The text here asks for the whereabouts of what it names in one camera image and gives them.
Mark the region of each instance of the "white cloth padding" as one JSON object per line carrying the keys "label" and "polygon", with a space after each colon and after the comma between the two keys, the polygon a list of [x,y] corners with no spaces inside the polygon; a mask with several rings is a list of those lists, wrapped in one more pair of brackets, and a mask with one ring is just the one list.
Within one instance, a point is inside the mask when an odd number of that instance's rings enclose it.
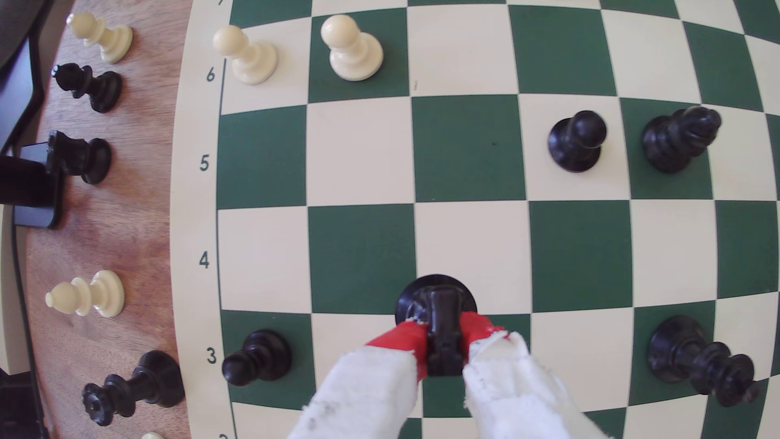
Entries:
{"label": "white cloth padding", "polygon": [[288,439],[396,439],[417,401],[411,351],[363,346],[341,357]]}
{"label": "white cloth padding", "polygon": [[566,387],[529,352],[523,336],[498,331],[473,342],[463,368],[466,407],[480,439],[605,439]]}

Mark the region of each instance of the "wooden table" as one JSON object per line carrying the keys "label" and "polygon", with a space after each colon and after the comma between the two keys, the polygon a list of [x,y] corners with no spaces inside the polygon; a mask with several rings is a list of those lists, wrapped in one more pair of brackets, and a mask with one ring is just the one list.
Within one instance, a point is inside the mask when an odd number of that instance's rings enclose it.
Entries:
{"label": "wooden table", "polygon": [[[173,115],[191,0],[100,2],[77,0],[73,11],[104,16],[108,27],[128,24],[134,40],[124,59],[103,62],[97,46],[85,48],[65,30],[55,63],[77,62],[125,80],[117,106],[93,111],[88,97],[73,99],[52,81],[37,141],[49,130],[73,138],[102,137],[114,153],[97,186],[68,177],[65,210],[55,230],[27,235],[25,295],[34,352],[53,437],[140,438],[156,431],[166,439],[190,436],[186,403],[170,409],[140,402],[131,418],[116,416],[99,427],[84,412],[84,384],[103,384],[110,373],[128,378],[141,355],[160,349],[174,357],[168,209]],[[74,276],[112,269],[125,286],[126,304],[112,319],[61,314],[44,294]]]}

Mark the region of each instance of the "white pawn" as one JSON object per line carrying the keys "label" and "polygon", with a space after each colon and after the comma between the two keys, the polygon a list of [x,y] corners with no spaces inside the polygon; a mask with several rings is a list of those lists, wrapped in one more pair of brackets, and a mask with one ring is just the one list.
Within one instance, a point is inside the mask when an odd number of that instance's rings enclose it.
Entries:
{"label": "white pawn", "polygon": [[127,53],[133,43],[133,29],[130,26],[117,26],[111,30],[105,26],[105,19],[95,17],[89,12],[70,14],[67,20],[70,30],[77,38],[84,39],[84,45],[100,45],[100,57],[113,64]]}
{"label": "white pawn", "polygon": [[322,23],[320,35],[331,48],[331,67],[342,79],[368,79],[382,65],[385,54],[379,40],[361,32],[351,16],[329,17]]}
{"label": "white pawn", "polygon": [[214,34],[214,48],[232,58],[233,74],[247,84],[267,80],[278,63],[276,47],[269,41],[252,41],[240,27],[229,25]]}
{"label": "white pawn", "polygon": [[46,293],[46,305],[65,314],[76,312],[79,316],[85,316],[94,307],[101,316],[113,317],[125,306],[125,288],[116,273],[102,269],[89,284],[81,277],[73,278],[70,283],[60,283]]}

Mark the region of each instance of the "chessboard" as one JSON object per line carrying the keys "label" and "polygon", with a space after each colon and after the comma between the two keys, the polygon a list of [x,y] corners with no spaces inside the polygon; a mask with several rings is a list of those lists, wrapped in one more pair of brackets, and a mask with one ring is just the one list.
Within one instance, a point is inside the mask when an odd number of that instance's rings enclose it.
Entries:
{"label": "chessboard", "polygon": [[[339,13],[384,49],[365,81],[329,65],[320,29]],[[212,47],[229,23],[277,48],[262,84]],[[431,273],[521,333],[613,437],[777,437],[779,77],[775,0],[195,1],[171,183],[192,437],[286,437]],[[718,136],[659,172],[642,130],[692,105],[720,113]],[[548,135],[585,109],[608,133],[570,173]],[[756,401],[724,409],[653,378],[650,335],[679,314],[751,357]],[[291,371],[229,386],[222,360],[264,328]],[[401,437],[474,439],[463,392],[423,380]]]}

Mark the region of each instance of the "chess piece base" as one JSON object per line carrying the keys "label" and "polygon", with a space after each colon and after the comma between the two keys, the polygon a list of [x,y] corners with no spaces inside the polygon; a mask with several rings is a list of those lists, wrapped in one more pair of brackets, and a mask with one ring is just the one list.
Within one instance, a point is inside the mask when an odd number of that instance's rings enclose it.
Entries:
{"label": "chess piece base", "polygon": [[232,61],[233,73],[245,84],[259,84],[267,80],[276,70],[278,53],[276,47],[267,41],[251,42],[249,46],[257,53],[255,63],[262,66],[246,65],[241,59]]}
{"label": "chess piece base", "polygon": [[103,317],[114,317],[122,312],[122,308],[125,306],[125,288],[122,286],[119,276],[109,269],[102,269],[92,278],[93,284],[97,282],[105,285],[107,300],[105,306],[98,307],[96,304],[94,308]]}
{"label": "chess piece base", "polygon": [[130,26],[126,24],[117,26],[114,32],[116,32],[116,40],[113,44],[109,47],[100,47],[100,57],[109,64],[116,64],[122,59],[133,43],[133,29]]}
{"label": "chess piece base", "polygon": [[569,117],[559,120],[552,127],[547,140],[547,147],[552,159],[558,163],[558,166],[569,172],[581,173],[589,170],[598,162],[599,157],[601,157],[601,146],[584,149],[582,153],[572,152],[570,147],[563,141],[571,119]]}
{"label": "chess piece base", "polygon": [[343,62],[339,53],[331,50],[331,67],[343,80],[358,81],[370,78],[379,70],[385,58],[382,45],[379,44],[379,40],[374,35],[362,32],[360,38],[365,41],[368,51],[366,57],[357,64]]}

